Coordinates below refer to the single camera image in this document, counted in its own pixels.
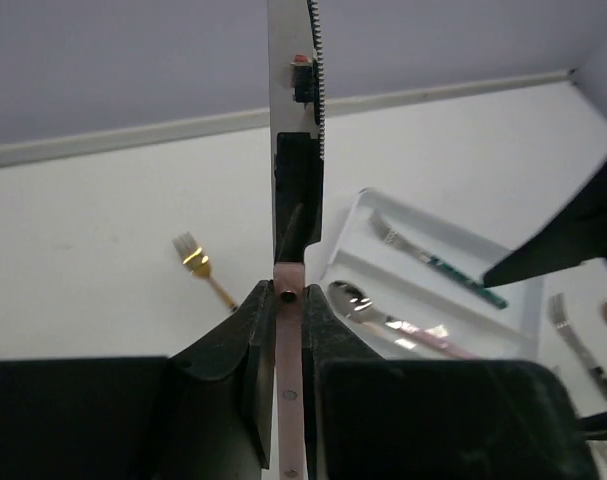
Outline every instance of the white tray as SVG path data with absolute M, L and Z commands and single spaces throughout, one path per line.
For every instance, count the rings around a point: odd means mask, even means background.
M 498 310 L 429 266 L 384 244 L 367 223 L 374 209 L 409 241 L 473 278 L 480 278 L 509 253 L 490 240 L 365 189 L 352 206 L 319 282 L 321 287 L 327 289 L 335 280 L 353 283 L 372 299 L 377 310 L 423 329 L 443 326 L 449 341 L 479 357 L 536 359 L 541 278 L 493 288 L 509 302 L 506 309 Z M 389 327 L 359 325 L 338 312 L 337 316 L 386 358 L 445 358 L 408 342 Z

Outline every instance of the silver spoon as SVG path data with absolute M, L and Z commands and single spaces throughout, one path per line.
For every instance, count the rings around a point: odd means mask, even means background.
M 453 358 L 477 358 L 475 355 L 452 345 L 447 340 L 432 335 L 425 330 L 421 330 L 409 322 L 400 321 L 390 315 L 387 315 L 374 308 L 372 300 L 365 295 L 358 287 L 351 283 L 336 281 L 332 282 L 327 288 L 330 301 L 337 311 L 352 320 L 361 324 L 384 324 L 401 332 L 404 336 L 421 343 L 426 347 L 439 351 L 444 355 Z

